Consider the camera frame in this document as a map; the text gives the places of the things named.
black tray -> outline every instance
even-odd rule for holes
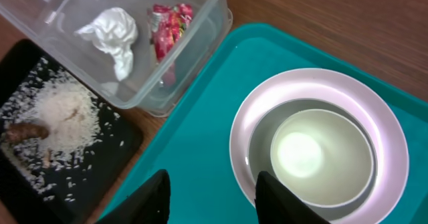
[[[42,57],[48,60],[49,68],[62,68],[29,40],[20,41],[9,51],[0,63],[0,106],[27,78]],[[57,186],[42,195],[33,190],[0,150],[0,199],[18,223],[84,222],[136,152],[142,143],[141,131],[123,117],[116,120],[113,109],[99,97],[98,103],[101,102],[104,104],[98,117],[104,135],[97,138],[103,142],[86,148],[89,153],[85,154],[84,163],[80,165],[87,167],[90,164],[92,168],[86,172],[82,171],[83,168],[43,170],[46,182],[56,183]],[[0,120],[0,133],[3,131],[3,121]],[[76,186],[69,189],[66,177],[71,177]],[[69,193],[73,194],[74,202],[65,201]],[[55,196],[54,200],[43,201],[44,197],[50,195]]]

clear plastic container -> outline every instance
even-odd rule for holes
[[[178,3],[193,7],[193,21],[157,64],[147,9]],[[139,34],[132,45],[134,69],[121,82],[114,75],[113,59],[74,34],[112,7],[125,9],[136,20]],[[0,14],[114,106],[138,106],[157,116],[173,109],[231,26],[226,0],[0,0]],[[172,64],[177,81],[166,87],[162,76]]]

teal tray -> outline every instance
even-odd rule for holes
[[[405,132],[411,170],[403,197],[383,223],[428,223],[424,216],[428,213],[416,214],[428,195],[428,104],[265,24],[244,25],[226,37],[103,215],[157,170],[167,169],[172,185],[170,224],[256,224],[255,209],[233,176],[231,125],[257,85],[296,68],[342,72],[371,87],[389,104]],[[421,210],[428,210],[428,203],[423,205]]]

red candy wrapper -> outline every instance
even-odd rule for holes
[[[193,10],[190,5],[184,3],[174,7],[153,5],[149,16],[154,50],[159,64],[192,22]],[[166,87],[175,84],[175,64],[167,70],[162,80]]]

wooden table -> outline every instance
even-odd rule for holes
[[[428,0],[228,0],[233,28],[270,23],[297,38],[428,101]],[[23,34],[0,18],[0,56]],[[95,222],[162,126],[142,110],[121,111],[145,140],[88,219]],[[0,206],[0,224],[13,223]]]

